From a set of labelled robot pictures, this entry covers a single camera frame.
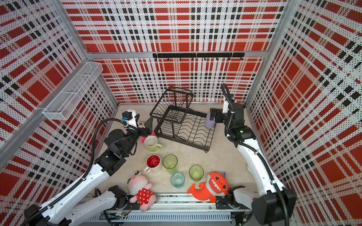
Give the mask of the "lavender plastic cup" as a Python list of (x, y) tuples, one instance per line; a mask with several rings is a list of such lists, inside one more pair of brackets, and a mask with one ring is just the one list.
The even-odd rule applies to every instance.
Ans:
[(216, 122), (214, 120), (211, 120), (210, 117), (211, 117), (211, 112), (208, 111), (206, 115), (205, 126), (208, 129), (214, 129), (216, 127)]

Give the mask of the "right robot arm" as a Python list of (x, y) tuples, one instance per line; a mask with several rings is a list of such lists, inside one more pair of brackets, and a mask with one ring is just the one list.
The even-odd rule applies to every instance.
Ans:
[(244, 188), (233, 190), (234, 201), (251, 209), (260, 225), (272, 225), (283, 221), (290, 224), (297, 195), (293, 189), (277, 178), (263, 155), (252, 129), (245, 124), (245, 105), (236, 102), (226, 84), (221, 84), (224, 96), (221, 109), (210, 110), (210, 120), (224, 124), (225, 137), (232, 142), (243, 155), (247, 170), (252, 174), (257, 185), (257, 195)]

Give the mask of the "tall green glass cup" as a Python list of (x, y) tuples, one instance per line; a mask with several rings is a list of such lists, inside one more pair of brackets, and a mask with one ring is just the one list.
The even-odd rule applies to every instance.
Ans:
[(178, 159), (174, 154), (168, 154), (163, 158), (163, 167), (171, 175), (177, 172)]

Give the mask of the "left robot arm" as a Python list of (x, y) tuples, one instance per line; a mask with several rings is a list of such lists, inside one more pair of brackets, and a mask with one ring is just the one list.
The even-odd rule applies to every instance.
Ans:
[(107, 149), (100, 157), (95, 158), (91, 151), (90, 165), (86, 172), (67, 188), (42, 205), (29, 206), (24, 211), (23, 226), (78, 226), (94, 215), (114, 208), (125, 202), (126, 194), (118, 186), (113, 186), (92, 200), (79, 205), (78, 203), (96, 186), (110, 178), (126, 162), (126, 158), (134, 155), (138, 140), (147, 137), (153, 131), (153, 117), (150, 117), (144, 127), (138, 126), (139, 115), (128, 119), (111, 118), (120, 122), (126, 131), (116, 129), (105, 139)]

